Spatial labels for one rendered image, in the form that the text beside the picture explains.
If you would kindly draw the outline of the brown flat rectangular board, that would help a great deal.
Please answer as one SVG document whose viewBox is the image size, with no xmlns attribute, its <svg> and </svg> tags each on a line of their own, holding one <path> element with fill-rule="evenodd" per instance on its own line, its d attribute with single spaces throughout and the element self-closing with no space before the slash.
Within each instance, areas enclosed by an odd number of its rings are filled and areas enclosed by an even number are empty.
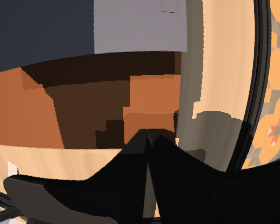
<svg viewBox="0 0 280 224">
<path fill-rule="evenodd" d="M 0 145 L 122 149 L 139 129 L 175 144 L 181 51 L 106 53 L 0 72 Z"/>
</svg>

